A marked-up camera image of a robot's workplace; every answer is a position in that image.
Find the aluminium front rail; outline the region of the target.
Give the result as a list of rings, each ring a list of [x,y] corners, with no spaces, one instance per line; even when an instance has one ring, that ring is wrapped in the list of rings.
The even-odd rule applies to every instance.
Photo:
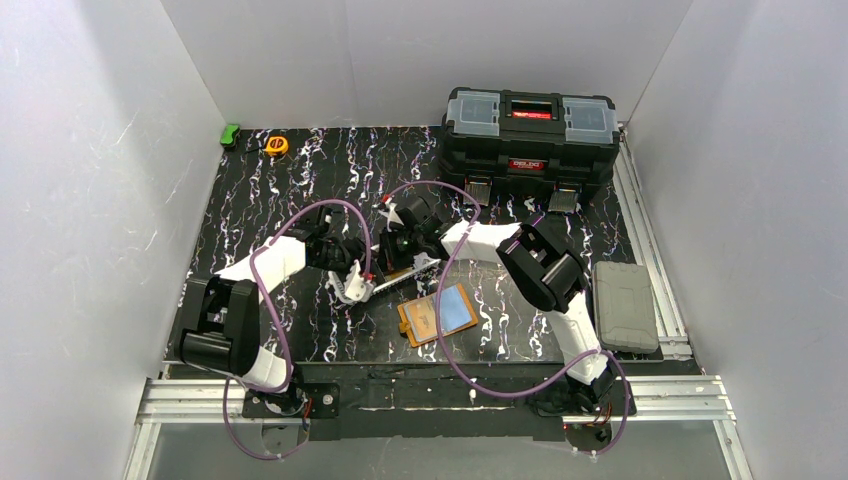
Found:
[[[632,376],[629,382],[637,409],[632,421],[710,421],[730,477],[752,477],[720,376]],[[222,423],[223,390],[224,382],[218,379],[148,381],[135,417],[135,439],[124,477],[147,476],[163,424]]]

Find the black red toolbox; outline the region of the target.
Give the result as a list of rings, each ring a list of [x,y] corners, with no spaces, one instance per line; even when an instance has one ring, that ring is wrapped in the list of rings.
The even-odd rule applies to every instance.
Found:
[[[613,101],[457,87],[441,122],[442,181],[482,205],[532,197],[551,212],[586,207],[610,181],[622,143]]]

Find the aluminium rail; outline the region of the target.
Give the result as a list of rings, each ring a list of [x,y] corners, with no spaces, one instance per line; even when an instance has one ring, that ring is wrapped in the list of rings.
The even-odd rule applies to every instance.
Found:
[[[635,260],[648,271],[653,289],[657,329],[663,338],[687,341],[687,329],[652,229],[624,125],[620,126],[620,131],[620,153],[613,170],[614,188]]]
[[[629,382],[637,409],[632,421],[710,421],[730,477],[752,477],[720,376],[632,376]],[[222,423],[223,390],[224,382],[218,379],[148,381],[135,417],[135,439],[124,477],[147,476],[163,424]]]

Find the grey plastic case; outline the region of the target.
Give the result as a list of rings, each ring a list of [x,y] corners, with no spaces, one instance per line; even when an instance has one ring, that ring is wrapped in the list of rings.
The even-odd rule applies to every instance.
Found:
[[[595,263],[592,298],[596,335],[604,349],[651,354],[659,348],[653,288],[645,266]]]

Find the yellow tape measure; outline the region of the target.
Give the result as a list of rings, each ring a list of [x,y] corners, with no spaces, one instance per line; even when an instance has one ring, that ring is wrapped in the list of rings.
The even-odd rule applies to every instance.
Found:
[[[270,136],[264,148],[264,152],[271,157],[282,156],[288,150],[289,141],[282,135]]]

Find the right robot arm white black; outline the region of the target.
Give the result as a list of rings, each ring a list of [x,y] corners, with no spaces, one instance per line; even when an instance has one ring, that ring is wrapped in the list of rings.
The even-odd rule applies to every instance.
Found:
[[[381,212],[387,225],[379,241],[381,259],[389,268],[399,269],[425,254],[443,261],[444,274],[459,260],[504,267],[524,300],[553,327],[564,366],[540,384],[513,392],[479,384],[447,353],[452,370],[476,392],[499,399],[531,398],[565,381],[570,408],[595,409],[616,378],[609,370],[615,360],[602,348],[589,312],[570,312],[576,303],[586,302],[591,292],[585,262],[542,214],[522,223],[483,224],[478,220],[480,204],[473,208],[470,219],[448,224],[421,197],[401,207],[393,194],[385,195]]]

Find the orange credit card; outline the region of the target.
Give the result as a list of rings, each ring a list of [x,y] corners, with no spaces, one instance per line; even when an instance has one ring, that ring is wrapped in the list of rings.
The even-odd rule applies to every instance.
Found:
[[[404,307],[407,322],[417,340],[426,340],[437,335],[435,306],[432,297],[422,297]]]

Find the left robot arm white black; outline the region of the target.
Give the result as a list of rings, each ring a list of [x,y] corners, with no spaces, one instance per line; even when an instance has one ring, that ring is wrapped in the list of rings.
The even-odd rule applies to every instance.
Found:
[[[306,268],[326,271],[331,288],[346,303],[368,300],[375,288],[368,224],[357,207],[341,200],[339,206],[359,221],[362,234],[333,235],[335,203],[305,207],[247,257],[214,274],[189,277],[174,322],[176,359],[261,392],[286,391],[294,365],[272,291]]]

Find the green small object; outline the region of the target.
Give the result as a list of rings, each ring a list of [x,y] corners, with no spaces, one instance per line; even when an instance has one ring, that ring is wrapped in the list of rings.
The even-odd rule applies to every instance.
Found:
[[[219,143],[225,150],[231,150],[238,144],[241,127],[239,124],[227,124],[220,136]]]

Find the white plastic basket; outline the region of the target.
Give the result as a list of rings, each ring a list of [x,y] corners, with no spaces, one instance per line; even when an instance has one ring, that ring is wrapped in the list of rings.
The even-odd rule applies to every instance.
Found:
[[[376,288],[372,294],[379,294],[383,291],[388,290],[390,287],[396,286],[405,280],[413,278],[415,275],[425,272],[433,267],[439,266],[441,264],[440,260],[432,259],[428,257],[426,254],[418,254],[413,258],[413,263],[411,267],[401,269],[399,271],[394,271],[391,273],[386,273],[380,269],[380,266],[375,264],[372,266],[372,270],[369,272],[376,284]],[[344,270],[341,274],[330,271],[328,273],[328,280],[325,283],[325,287],[330,290],[337,300],[344,303],[339,294],[342,290],[342,284],[345,280],[345,277],[348,275],[351,267],[347,270]]]

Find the aluminium right rail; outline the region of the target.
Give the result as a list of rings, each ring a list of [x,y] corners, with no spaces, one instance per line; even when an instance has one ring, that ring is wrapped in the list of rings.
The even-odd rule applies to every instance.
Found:
[[[614,188],[635,260],[648,271],[653,289],[657,329],[663,338],[687,341],[687,329],[652,229],[624,125],[620,126],[620,131],[620,153],[613,170]]]

